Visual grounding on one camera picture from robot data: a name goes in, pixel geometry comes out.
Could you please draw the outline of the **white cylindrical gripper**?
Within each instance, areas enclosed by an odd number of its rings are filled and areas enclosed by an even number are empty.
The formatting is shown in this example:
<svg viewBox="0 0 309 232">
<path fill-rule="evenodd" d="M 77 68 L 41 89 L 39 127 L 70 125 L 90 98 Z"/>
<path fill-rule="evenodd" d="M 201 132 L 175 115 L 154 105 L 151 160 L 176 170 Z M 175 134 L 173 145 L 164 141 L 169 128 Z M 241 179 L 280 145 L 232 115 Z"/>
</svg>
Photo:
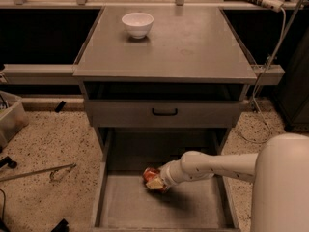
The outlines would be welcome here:
<svg viewBox="0 0 309 232">
<path fill-rule="evenodd" d="M 150 190 L 164 189 L 176 186 L 182 182 L 190 180 L 187 173 L 184 172 L 182 164 L 179 160 L 172 160 L 159 168 L 159 177 L 153 177 L 146 182 L 146 187 Z"/>
</svg>

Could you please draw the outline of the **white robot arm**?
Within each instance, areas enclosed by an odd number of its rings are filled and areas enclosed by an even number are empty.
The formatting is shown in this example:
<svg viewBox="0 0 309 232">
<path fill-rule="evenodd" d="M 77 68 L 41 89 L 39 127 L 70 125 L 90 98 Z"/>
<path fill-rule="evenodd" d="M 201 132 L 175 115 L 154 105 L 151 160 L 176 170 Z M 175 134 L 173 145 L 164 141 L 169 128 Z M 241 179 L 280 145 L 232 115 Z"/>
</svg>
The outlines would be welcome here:
<svg viewBox="0 0 309 232">
<path fill-rule="evenodd" d="M 143 173 L 146 187 L 166 191 L 214 175 L 252 184 L 250 232 L 309 232 L 309 137 L 272 137 L 255 154 L 211 156 L 188 151 Z"/>
</svg>

